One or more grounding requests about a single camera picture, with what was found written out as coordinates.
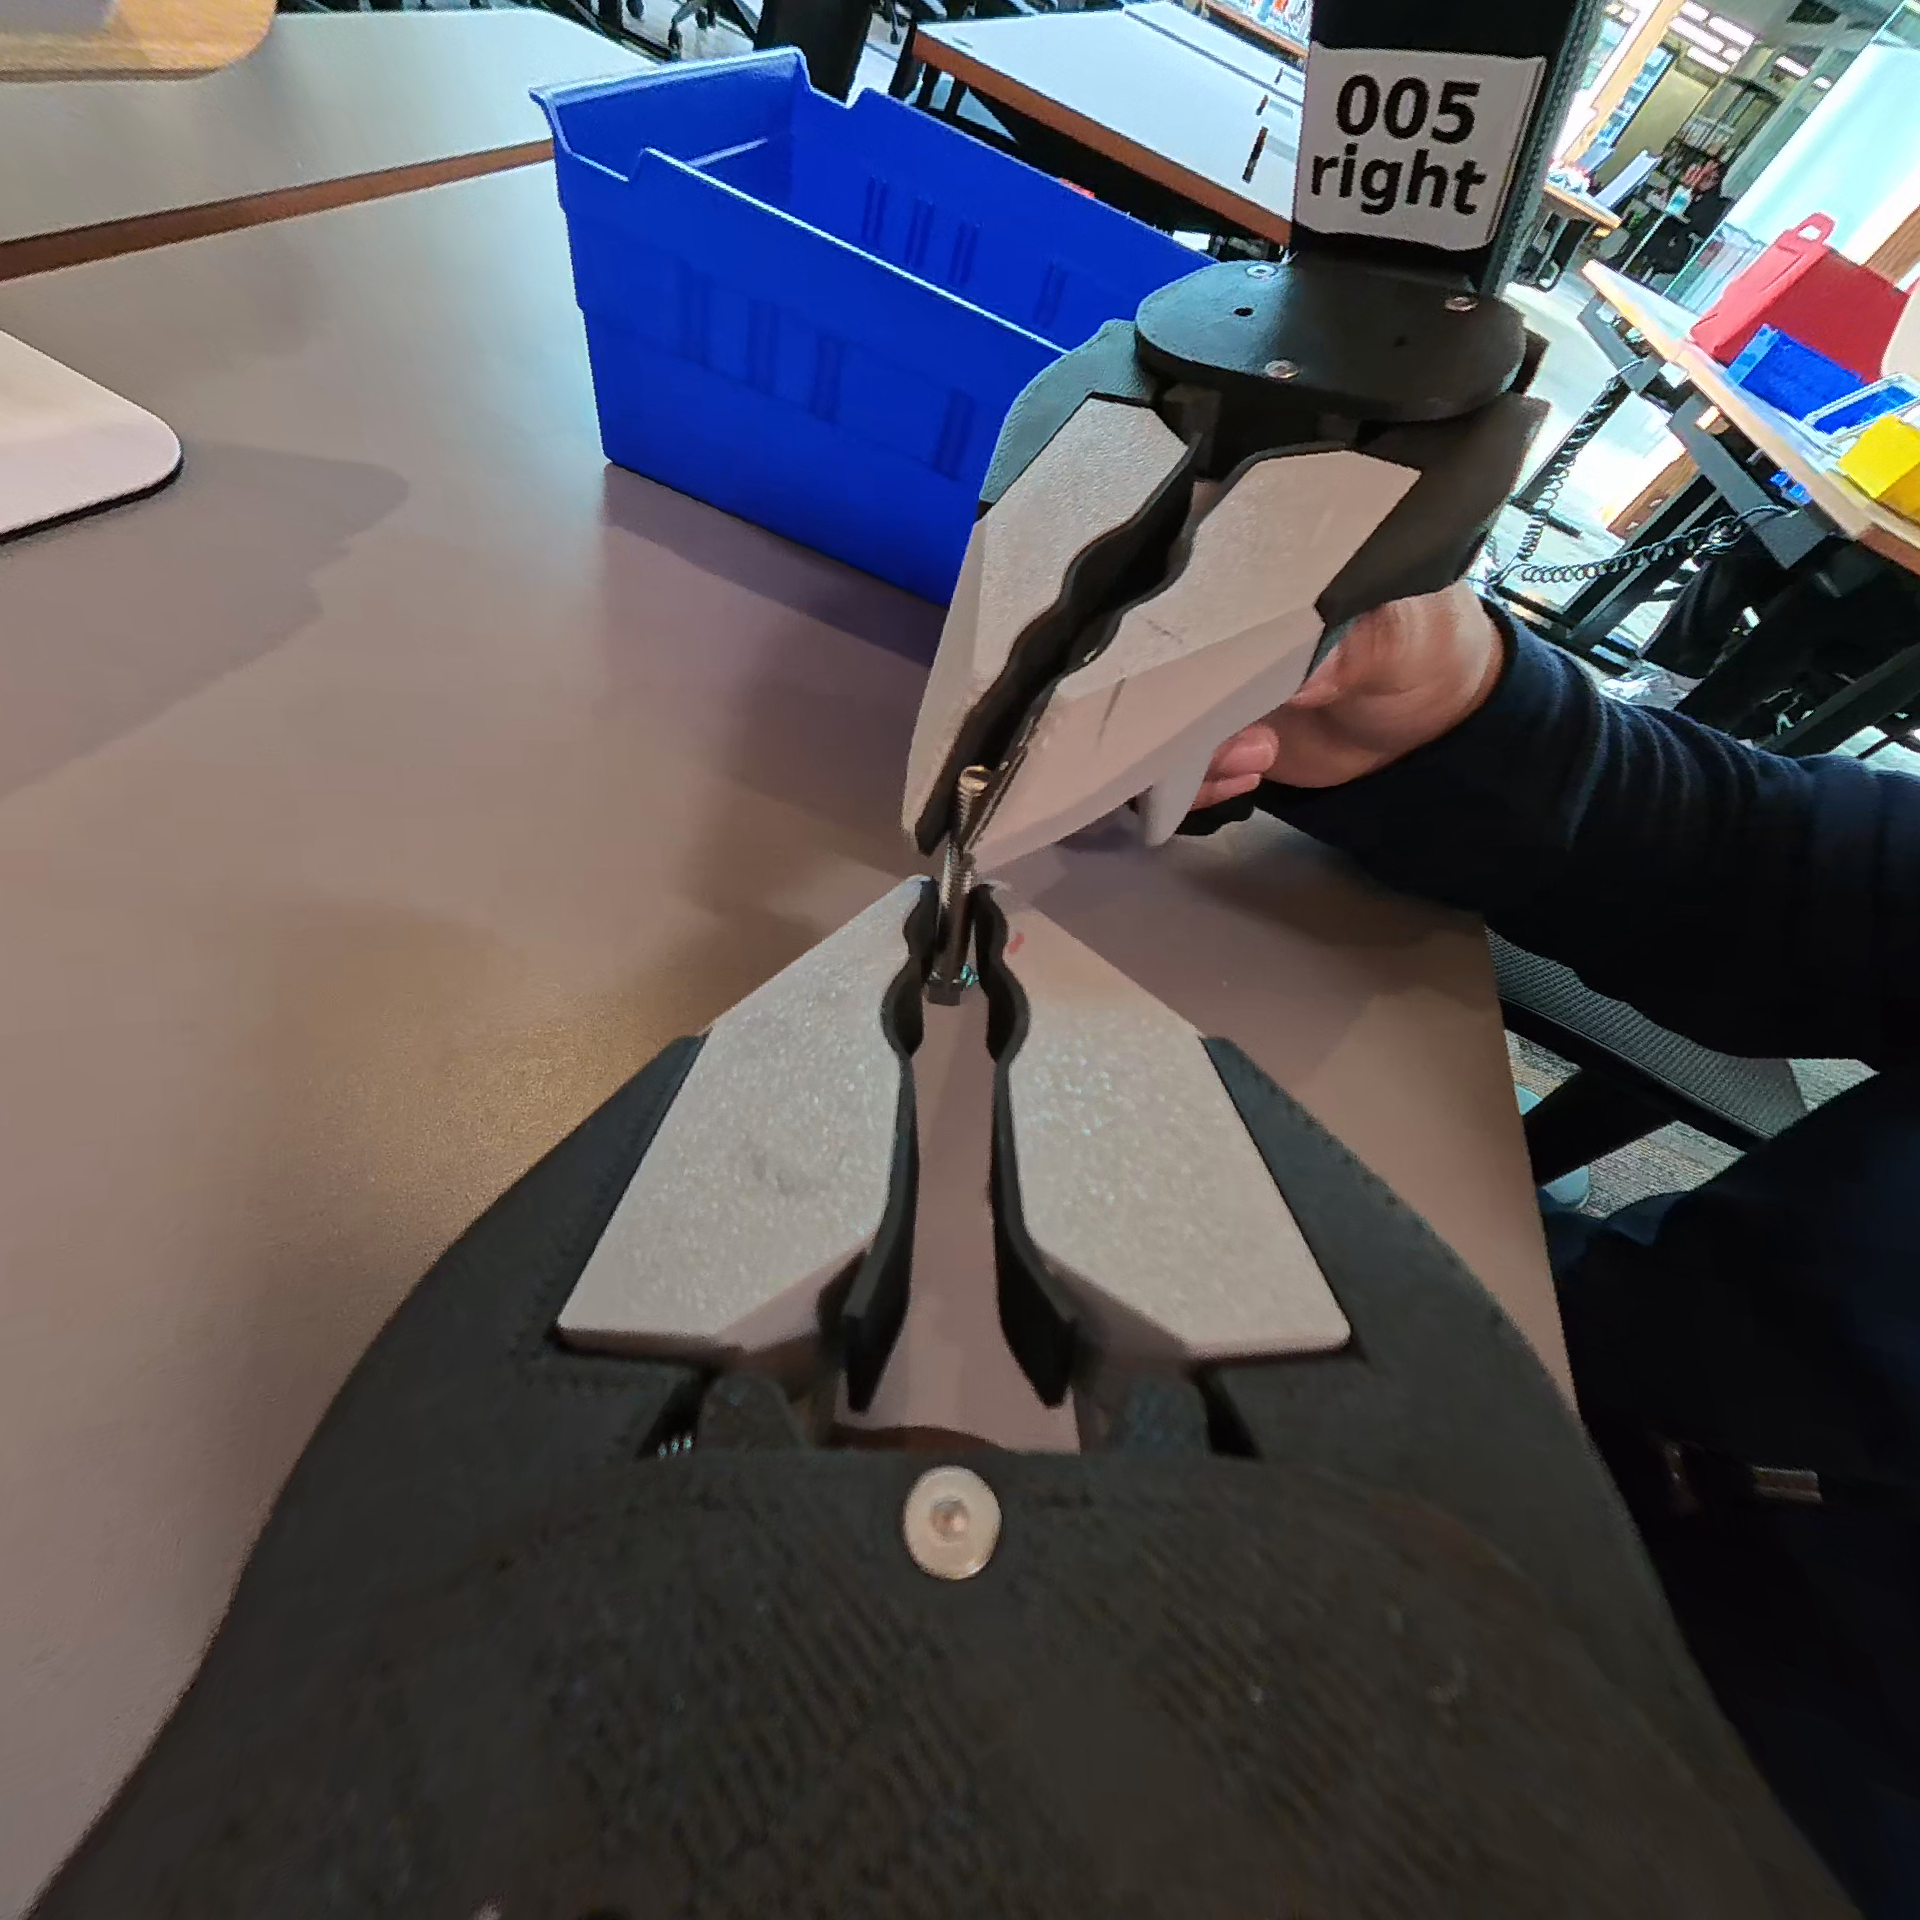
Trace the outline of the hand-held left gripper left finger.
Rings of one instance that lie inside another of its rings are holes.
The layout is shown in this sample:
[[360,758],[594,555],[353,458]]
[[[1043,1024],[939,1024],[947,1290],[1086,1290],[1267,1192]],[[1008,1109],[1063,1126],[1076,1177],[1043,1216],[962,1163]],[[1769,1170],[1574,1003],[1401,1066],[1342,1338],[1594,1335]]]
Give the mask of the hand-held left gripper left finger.
[[872,1408],[911,1291],[939,921],[906,881],[711,1022],[560,1311],[571,1349],[795,1384],[826,1362]]

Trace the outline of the person's right forearm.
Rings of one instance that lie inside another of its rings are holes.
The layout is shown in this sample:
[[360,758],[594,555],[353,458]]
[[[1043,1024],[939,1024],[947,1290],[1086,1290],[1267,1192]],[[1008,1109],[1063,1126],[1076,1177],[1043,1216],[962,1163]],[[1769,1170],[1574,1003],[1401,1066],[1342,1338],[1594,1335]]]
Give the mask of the person's right forearm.
[[1494,698],[1283,822],[1721,1053],[1915,1073],[1919,787],[1601,694],[1502,630]]

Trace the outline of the yellow plastic bin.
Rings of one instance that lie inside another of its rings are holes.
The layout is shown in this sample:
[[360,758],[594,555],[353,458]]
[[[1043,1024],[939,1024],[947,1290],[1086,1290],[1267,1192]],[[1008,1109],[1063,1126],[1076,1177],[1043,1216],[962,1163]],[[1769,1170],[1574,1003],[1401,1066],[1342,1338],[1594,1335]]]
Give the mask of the yellow plastic bin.
[[1888,414],[1851,438],[1836,474],[1887,513],[1919,525],[1919,416]]

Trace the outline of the black frame desk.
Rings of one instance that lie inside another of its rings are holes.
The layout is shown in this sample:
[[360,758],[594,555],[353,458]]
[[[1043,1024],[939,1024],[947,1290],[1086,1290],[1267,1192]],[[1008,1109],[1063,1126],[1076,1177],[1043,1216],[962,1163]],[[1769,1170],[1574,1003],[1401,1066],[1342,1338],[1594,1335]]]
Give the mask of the black frame desk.
[[1915,753],[1915,526],[1850,488],[1796,424],[1744,393],[1689,341],[1691,315],[1601,266],[1583,328],[1620,385],[1670,406],[1670,432],[1697,478],[1626,550],[1634,571],[1585,590],[1567,609],[1563,645],[1594,663],[1619,656],[1616,627],[1679,560],[1667,539],[1735,520],[1738,553],[1764,558],[1761,602],[1730,615],[1712,667],[1680,714],[1791,758],[1873,736],[1873,753]]

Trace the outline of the silver hex bolt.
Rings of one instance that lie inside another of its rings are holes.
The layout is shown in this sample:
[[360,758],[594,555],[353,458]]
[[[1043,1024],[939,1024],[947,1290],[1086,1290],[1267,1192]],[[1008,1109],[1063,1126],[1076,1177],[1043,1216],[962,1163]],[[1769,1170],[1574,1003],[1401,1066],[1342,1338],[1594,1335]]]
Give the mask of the silver hex bolt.
[[939,877],[938,944],[927,981],[928,1002],[939,1006],[960,1003],[974,986],[977,833],[987,818],[995,787],[996,774],[990,763],[971,763],[953,783]]

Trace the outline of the white metal stand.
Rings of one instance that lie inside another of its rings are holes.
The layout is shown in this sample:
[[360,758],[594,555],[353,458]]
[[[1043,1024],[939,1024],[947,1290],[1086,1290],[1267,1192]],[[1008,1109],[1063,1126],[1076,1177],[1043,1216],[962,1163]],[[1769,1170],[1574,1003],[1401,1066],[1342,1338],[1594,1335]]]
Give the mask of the white metal stand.
[[19,339],[3,336],[3,539],[167,490],[183,470],[171,426]]

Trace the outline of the person's dark clothed body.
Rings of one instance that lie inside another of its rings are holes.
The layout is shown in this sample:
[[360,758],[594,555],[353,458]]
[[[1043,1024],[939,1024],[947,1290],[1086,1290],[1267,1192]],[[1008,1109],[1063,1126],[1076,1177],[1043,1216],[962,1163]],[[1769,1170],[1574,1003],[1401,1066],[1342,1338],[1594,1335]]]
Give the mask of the person's dark clothed body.
[[1860,1913],[1915,1917],[1915,1079],[1545,1230],[1583,1418],[1695,1665]]

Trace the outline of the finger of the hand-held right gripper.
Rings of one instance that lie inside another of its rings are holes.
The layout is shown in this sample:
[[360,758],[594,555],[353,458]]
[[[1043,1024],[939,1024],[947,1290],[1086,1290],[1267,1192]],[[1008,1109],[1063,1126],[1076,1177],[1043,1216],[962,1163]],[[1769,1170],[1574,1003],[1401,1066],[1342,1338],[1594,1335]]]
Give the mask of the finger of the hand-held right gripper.
[[960,846],[1020,857],[1098,814],[1105,775],[1075,685],[1163,578],[1193,506],[1198,448],[1152,410],[1083,400],[977,522],[911,742],[902,825],[953,838],[960,775],[990,793]]
[[971,831],[974,865],[1001,871],[1132,800],[1146,845],[1167,845],[1217,750],[1304,685],[1329,627],[1318,599],[1417,480],[1346,448],[1243,466],[1163,589],[1041,696]]

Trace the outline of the small blue plastic bin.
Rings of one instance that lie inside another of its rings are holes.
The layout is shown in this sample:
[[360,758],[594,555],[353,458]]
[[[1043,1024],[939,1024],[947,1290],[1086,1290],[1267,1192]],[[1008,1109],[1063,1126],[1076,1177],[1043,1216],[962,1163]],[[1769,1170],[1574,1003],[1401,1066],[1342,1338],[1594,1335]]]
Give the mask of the small blue plastic bin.
[[1755,329],[1726,375],[1752,400],[1793,422],[1809,422],[1873,382],[1771,326]]

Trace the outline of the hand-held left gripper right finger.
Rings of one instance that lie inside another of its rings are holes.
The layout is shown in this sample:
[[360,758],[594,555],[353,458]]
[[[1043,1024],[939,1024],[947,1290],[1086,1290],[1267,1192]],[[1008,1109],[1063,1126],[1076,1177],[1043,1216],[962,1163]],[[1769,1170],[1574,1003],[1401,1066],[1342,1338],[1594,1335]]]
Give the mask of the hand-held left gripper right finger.
[[1353,1339],[1203,1034],[1036,905],[971,897],[999,1329],[1044,1406]]

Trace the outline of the red plastic bin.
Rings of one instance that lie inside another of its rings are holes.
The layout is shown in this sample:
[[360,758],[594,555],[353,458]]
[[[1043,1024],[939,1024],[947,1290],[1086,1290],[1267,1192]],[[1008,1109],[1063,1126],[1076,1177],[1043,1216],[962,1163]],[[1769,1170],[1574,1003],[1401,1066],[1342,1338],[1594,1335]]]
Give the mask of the red plastic bin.
[[1689,329],[1691,344],[1734,367],[1763,328],[1774,328],[1860,379],[1882,375],[1884,353],[1910,294],[1836,251],[1826,214],[1771,241]]

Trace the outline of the instruction sheet board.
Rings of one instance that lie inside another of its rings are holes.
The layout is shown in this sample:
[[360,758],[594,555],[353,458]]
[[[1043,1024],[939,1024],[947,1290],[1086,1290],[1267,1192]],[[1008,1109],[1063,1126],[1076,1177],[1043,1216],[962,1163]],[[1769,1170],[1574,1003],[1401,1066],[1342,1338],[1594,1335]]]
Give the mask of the instruction sheet board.
[[243,62],[275,2],[3,2],[3,82],[194,80]]

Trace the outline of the wood-edged grey table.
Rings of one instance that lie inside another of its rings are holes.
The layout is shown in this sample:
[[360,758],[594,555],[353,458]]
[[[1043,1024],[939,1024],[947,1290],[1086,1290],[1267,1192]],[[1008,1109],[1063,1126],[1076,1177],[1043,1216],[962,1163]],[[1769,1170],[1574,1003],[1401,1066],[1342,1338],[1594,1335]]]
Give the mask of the wood-edged grey table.
[[899,87],[1147,227],[1290,241],[1305,70],[1180,5],[922,24]]

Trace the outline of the person's black office chair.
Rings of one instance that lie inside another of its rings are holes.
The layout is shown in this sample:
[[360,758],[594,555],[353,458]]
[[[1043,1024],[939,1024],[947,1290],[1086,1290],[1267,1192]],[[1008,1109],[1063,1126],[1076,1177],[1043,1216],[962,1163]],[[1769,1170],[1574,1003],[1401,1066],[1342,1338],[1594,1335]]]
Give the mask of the person's black office chair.
[[1542,1189],[1667,1126],[1747,1153],[1870,1078],[1859,1064],[1747,1059],[1695,1046],[1594,992],[1569,967],[1495,934],[1489,947],[1507,1032],[1574,1070],[1523,1119]]

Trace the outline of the person's right hand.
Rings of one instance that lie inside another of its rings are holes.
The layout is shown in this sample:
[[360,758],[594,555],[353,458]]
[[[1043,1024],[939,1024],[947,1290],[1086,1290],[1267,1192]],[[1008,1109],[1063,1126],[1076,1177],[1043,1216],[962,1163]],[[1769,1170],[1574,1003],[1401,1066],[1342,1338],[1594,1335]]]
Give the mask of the person's right hand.
[[1215,753],[1193,809],[1263,784],[1329,790],[1380,774],[1476,714],[1505,662],[1502,630],[1467,583],[1360,615],[1284,707]]

